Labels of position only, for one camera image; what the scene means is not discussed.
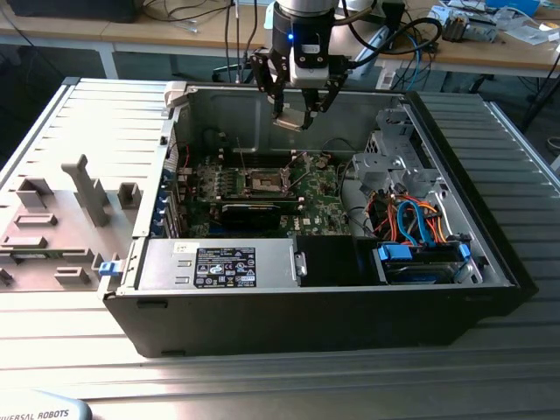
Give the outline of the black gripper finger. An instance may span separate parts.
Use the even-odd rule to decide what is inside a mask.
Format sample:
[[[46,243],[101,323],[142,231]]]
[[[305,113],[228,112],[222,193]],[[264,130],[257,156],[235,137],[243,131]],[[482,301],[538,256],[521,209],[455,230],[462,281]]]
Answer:
[[[278,52],[270,50],[255,52],[249,63],[259,91],[272,100],[272,117],[278,118],[284,109],[284,88],[289,80],[287,60]]]
[[[347,80],[347,72],[347,64],[300,71],[300,88],[305,105],[302,129],[308,129],[318,113],[325,113],[331,107]]]

